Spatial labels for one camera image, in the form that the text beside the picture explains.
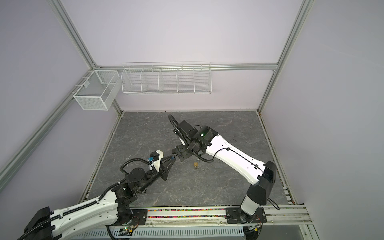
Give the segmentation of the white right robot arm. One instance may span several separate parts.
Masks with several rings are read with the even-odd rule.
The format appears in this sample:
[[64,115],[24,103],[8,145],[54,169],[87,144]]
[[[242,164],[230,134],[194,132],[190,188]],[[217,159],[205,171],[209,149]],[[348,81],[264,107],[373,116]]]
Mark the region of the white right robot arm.
[[267,204],[276,182],[277,166],[268,161],[259,161],[231,145],[217,131],[202,126],[196,129],[186,121],[180,123],[169,115],[174,133],[182,144],[175,151],[181,160],[195,156],[205,163],[218,159],[240,173],[250,184],[240,205],[240,214],[254,216],[259,207]]

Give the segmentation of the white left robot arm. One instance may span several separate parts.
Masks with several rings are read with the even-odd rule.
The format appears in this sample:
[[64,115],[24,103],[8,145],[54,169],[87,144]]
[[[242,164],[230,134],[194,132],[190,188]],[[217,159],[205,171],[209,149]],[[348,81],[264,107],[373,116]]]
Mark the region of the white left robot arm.
[[52,211],[37,211],[24,229],[21,240],[66,240],[102,226],[123,225],[136,215],[130,208],[139,194],[159,178],[166,180],[175,156],[161,157],[153,152],[148,160],[133,158],[120,167],[124,179],[107,187],[103,193],[83,203]]

